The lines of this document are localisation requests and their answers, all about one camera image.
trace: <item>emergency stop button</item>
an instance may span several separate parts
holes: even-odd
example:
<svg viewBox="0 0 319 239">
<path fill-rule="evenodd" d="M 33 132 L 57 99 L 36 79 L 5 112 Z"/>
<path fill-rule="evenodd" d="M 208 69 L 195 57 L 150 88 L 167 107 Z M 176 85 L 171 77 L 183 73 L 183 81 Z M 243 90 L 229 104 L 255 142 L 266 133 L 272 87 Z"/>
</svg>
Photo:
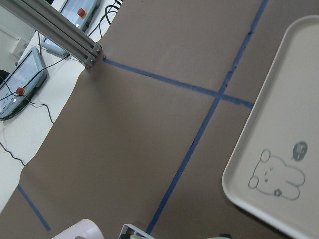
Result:
<svg viewBox="0 0 319 239">
<path fill-rule="evenodd" d="M 78 15 L 79 15 L 81 18 L 85 18 L 86 13 L 87 13 L 87 11 L 84 10 L 83 8 L 80 8 L 80 9 L 78 10 Z"/>
</svg>

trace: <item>green object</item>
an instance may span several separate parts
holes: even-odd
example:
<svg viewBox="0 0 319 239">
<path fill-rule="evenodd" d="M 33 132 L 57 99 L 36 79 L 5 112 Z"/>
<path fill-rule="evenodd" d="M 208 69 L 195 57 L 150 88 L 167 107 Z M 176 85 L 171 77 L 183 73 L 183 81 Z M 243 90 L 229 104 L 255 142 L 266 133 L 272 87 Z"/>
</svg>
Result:
<svg viewBox="0 0 319 239">
<path fill-rule="evenodd" d="M 131 235 L 130 239 L 145 239 L 144 237 L 140 237 L 137 235 Z M 225 237 L 216 237 L 216 238 L 206 238 L 206 239 L 229 239 L 229 238 L 225 238 Z"/>
</svg>

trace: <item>power outlet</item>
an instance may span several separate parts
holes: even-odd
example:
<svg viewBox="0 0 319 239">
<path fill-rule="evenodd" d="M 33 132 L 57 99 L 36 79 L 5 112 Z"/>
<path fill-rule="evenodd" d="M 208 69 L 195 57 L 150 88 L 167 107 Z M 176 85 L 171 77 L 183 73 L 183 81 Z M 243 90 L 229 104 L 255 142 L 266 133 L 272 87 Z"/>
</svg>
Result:
<svg viewBox="0 0 319 239">
<path fill-rule="evenodd" d="M 27 46 L 27 41 L 20 37 L 13 49 L 12 55 L 15 56 L 17 59 L 20 59 Z"/>
</svg>

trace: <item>white table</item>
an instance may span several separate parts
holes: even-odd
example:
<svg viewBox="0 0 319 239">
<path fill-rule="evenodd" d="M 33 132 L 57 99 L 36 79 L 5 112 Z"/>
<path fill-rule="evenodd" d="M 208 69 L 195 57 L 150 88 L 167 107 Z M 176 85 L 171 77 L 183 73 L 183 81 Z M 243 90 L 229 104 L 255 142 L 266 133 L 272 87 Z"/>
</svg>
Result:
<svg viewBox="0 0 319 239">
<path fill-rule="evenodd" d="M 52 6 L 59 10 L 64 3 L 63 0 L 55 0 Z M 105 7 L 112 5 L 113 0 L 102 0 L 101 5 L 94 15 L 90 27 L 86 33 L 90 33 L 99 23 L 104 15 Z M 109 14 L 109 19 L 113 20 L 115 13 Z M 105 34 L 108 23 L 103 20 L 101 32 Z M 100 39 L 99 29 L 90 36 L 94 41 Z M 24 55 L 32 48 L 38 47 L 38 34 L 33 36 Z M 61 57 L 55 56 L 42 49 L 42 57 L 46 66 L 59 61 Z M 49 106 L 53 121 L 55 121 L 62 111 L 65 103 L 70 97 L 75 83 L 84 66 L 74 57 L 69 57 L 57 65 L 48 68 L 49 76 L 45 80 L 41 89 L 33 96 L 35 103 L 45 103 Z M 38 152 L 44 139 L 51 130 L 48 111 L 45 106 L 34 106 L 29 104 L 21 113 L 8 121 L 0 122 L 0 142 L 11 151 L 15 157 L 22 159 L 27 164 Z M 16 189 L 20 174 L 23 169 L 22 164 L 13 159 L 9 153 L 0 148 L 0 212 L 3 210 L 12 193 Z"/>
</svg>

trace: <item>metal frame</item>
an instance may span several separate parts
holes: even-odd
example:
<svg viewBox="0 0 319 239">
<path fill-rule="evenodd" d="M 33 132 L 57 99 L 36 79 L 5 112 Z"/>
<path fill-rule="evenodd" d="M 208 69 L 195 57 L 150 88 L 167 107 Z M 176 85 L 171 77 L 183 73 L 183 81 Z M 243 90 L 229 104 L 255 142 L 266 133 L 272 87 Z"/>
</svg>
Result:
<svg viewBox="0 0 319 239">
<path fill-rule="evenodd" d="M 0 0 L 0 5 L 54 41 L 90 68 L 102 50 L 69 20 L 43 0 Z"/>
</svg>

